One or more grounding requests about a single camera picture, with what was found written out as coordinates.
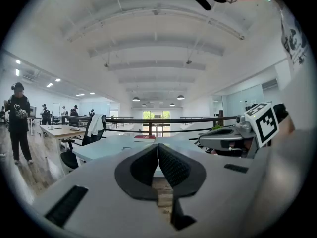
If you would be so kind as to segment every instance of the black pants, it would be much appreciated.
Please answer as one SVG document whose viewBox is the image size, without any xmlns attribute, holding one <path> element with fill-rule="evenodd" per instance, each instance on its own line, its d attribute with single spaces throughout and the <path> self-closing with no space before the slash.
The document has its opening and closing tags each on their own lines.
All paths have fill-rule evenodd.
<svg viewBox="0 0 317 238">
<path fill-rule="evenodd" d="M 19 152 L 19 142 L 21 145 L 22 153 L 27 161 L 31 160 L 31 153 L 28 143 L 28 136 L 27 132 L 23 133 L 10 133 L 11 143 L 12 143 L 12 150 L 13 150 L 13 157 L 15 160 L 20 159 L 20 152 Z"/>
<path fill-rule="evenodd" d="M 42 125 L 51 124 L 51 120 L 48 117 L 43 117 L 42 119 Z"/>
</svg>

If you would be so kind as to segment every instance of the window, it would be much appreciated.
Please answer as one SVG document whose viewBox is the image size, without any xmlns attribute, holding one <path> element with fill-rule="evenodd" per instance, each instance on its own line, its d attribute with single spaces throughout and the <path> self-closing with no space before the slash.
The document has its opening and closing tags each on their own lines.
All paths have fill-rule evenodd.
<svg viewBox="0 0 317 238">
<path fill-rule="evenodd" d="M 143 120 L 170 120 L 170 111 L 143 111 Z M 149 131 L 149 125 L 143 124 L 142 131 Z M 169 123 L 153 123 L 152 135 L 156 137 L 170 137 L 170 124 Z"/>
</svg>

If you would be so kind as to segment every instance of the white towel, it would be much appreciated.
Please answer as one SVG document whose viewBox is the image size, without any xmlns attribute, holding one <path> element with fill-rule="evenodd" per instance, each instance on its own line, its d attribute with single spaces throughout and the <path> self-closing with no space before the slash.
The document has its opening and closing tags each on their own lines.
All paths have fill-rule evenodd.
<svg viewBox="0 0 317 238">
<path fill-rule="evenodd" d="M 104 129 L 102 117 L 103 117 L 103 115 L 97 115 L 97 114 L 95 114 L 93 116 L 91 123 L 89 125 L 89 128 L 88 128 L 87 136 L 89 136 L 89 137 L 91 135 L 97 136 L 98 131 Z"/>
</svg>

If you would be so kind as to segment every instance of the red book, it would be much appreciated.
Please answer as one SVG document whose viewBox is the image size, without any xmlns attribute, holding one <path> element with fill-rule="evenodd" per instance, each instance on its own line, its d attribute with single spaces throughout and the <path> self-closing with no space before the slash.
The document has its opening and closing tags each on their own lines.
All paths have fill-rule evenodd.
<svg viewBox="0 0 317 238">
<path fill-rule="evenodd" d="M 134 142 L 154 142 L 155 136 L 137 135 L 134 137 Z"/>
</svg>

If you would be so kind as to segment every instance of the floor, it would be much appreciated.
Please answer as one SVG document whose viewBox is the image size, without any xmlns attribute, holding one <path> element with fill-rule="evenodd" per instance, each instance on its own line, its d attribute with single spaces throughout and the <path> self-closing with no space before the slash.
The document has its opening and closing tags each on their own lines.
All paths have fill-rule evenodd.
<svg viewBox="0 0 317 238">
<path fill-rule="evenodd" d="M 13 159 L 10 134 L 3 124 L 0 125 L 0 153 L 6 154 L 5 157 L 0 157 L 1 168 L 5 171 L 12 191 L 17 197 L 29 204 L 32 204 L 37 196 L 63 177 L 53 141 L 49 137 L 45 137 L 43 146 L 39 132 L 41 130 L 36 125 L 33 136 L 28 133 L 29 147 L 34 163 L 28 165 L 20 149 L 20 164 L 16 165 Z M 158 207 L 169 221 L 173 190 L 165 178 L 154 178 L 153 188 L 158 191 Z"/>
</svg>

